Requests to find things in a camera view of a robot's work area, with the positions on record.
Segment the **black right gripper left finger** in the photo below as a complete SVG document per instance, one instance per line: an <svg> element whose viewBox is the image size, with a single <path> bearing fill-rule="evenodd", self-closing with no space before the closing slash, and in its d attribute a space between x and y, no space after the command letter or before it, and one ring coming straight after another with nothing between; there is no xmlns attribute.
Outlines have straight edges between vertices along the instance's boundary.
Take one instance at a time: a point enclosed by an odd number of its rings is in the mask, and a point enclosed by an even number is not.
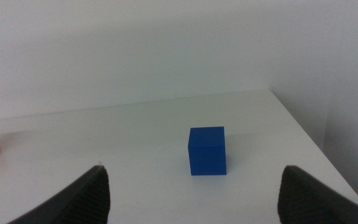
<svg viewBox="0 0 358 224"><path fill-rule="evenodd" d="M104 166L94 166L59 193L16 218L12 223L108 222L109 177Z"/></svg>

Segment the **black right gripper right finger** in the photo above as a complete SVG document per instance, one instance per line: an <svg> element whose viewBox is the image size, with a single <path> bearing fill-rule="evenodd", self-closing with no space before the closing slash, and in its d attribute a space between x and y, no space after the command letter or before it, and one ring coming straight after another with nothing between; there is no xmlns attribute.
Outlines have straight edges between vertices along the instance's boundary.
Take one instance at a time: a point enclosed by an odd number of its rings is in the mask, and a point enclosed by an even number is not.
<svg viewBox="0 0 358 224"><path fill-rule="evenodd" d="M297 166L286 166L278 195L283 224L358 224L358 205Z"/></svg>

